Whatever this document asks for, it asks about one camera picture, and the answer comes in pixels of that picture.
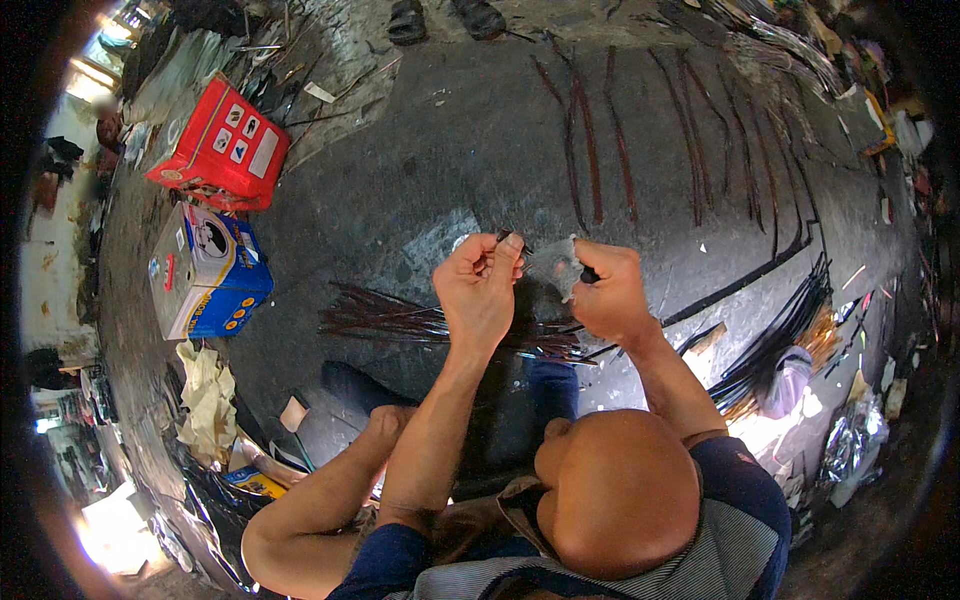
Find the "shoulder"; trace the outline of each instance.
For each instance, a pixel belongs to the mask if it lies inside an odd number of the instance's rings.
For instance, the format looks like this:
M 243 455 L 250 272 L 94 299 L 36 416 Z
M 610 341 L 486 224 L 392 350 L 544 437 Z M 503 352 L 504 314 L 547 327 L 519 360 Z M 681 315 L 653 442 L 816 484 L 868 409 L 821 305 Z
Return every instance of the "shoulder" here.
M 786 570 L 792 535 L 783 491 L 738 438 L 704 440 L 690 448 L 704 478 L 704 499 L 723 503 L 759 521 L 776 534 L 776 543 L 750 597 L 773 597 Z

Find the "tool handle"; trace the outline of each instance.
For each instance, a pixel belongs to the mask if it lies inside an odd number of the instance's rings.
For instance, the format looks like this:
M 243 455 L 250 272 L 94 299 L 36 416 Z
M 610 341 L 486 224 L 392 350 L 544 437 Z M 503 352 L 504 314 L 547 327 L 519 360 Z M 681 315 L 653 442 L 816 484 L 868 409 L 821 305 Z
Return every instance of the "tool handle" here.
M 580 273 L 580 280 L 587 284 L 596 283 L 600 280 L 600 276 L 592 267 L 584 265 L 584 271 Z

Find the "hand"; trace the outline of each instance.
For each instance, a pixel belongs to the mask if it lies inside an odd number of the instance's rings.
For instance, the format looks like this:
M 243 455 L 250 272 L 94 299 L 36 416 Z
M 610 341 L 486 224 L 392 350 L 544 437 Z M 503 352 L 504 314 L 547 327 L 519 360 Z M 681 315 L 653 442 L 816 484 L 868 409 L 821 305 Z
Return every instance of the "hand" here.
M 433 286 L 450 329 L 450 344 L 490 359 L 514 320 L 514 283 L 522 275 L 523 239 L 499 244 L 492 233 L 473 233 L 433 272 Z
M 574 241 L 574 252 L 600 280 L 573 286 L 573 316 L 593 335 L 620 346 L 642 338 L 651 317 L 639 254 L 581 239 Z

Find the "sandal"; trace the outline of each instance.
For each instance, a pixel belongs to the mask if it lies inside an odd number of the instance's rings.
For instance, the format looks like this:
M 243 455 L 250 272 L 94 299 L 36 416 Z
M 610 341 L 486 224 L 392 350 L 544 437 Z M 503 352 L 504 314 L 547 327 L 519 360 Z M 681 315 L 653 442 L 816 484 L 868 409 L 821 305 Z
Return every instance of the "sandal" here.
M 426 23 L 420 0 L 400 0 L 390 9 L 387 36 L 397 46 L 409 46 L 426 39 Z
M 500 11 L 484 0 L 452 0 L 473 39 L 494 39 L 507 31 L 507 21 Z

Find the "striped shirt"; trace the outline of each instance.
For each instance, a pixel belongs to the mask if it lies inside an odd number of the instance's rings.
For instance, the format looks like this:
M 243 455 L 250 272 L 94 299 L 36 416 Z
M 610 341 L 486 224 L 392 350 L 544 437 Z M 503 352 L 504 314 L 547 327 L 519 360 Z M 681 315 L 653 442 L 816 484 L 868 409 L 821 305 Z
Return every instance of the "striped shirt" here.
M 737 438 L 712 438 L 690 455 L 703 475 L 694 542 L 670 561 L 620 581 L 579 575 L 523 538 L 430 566 L 429 542 L 401 524 L 374 531 L 329 600 L 493 600 L 522 583 L 563 597 L 772 598 L 786 569 L 790 514 L 780 487 Z

